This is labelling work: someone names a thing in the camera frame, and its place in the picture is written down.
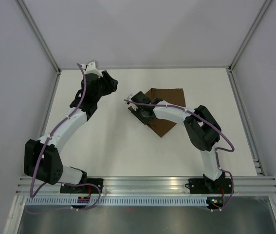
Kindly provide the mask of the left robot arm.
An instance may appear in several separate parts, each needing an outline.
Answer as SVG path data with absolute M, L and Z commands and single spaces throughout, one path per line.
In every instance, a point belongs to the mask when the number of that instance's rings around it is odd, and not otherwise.
M 101 97 L 117 90 L 118 81 L 107 71 L 82 72 L 81 88 L 69 106 L 66 116 L 46 135 L 25 144 L 24 173 L 32 178 L 30 195 L 35 196 L 35 180 L 43 184 L 66 184 L 77 193 L 88 188 L 87 173 L 64 166 L 60 152 L 73 134 L 95 113 Z

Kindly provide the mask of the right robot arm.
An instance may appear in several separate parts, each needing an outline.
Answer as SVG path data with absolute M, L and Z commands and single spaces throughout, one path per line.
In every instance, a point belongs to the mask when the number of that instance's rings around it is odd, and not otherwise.
M 125 101 L 128 105 L 135 105 L 130 111 L 144 124 L 163 119 L 185 127 L 191 144 L 200 151 L 203 162 L 203 176 L 190 178 L 185 184 L 191 194 L 233 193 L 232 174 L 220 166 L 218 151 L 231 153 L 235 148 L 205 106 L 194 109 L 181 107 L 160 98 L 151 100 L 142 92 Z M 230 147 L 218 146 L 220 139 L 224 139 Z

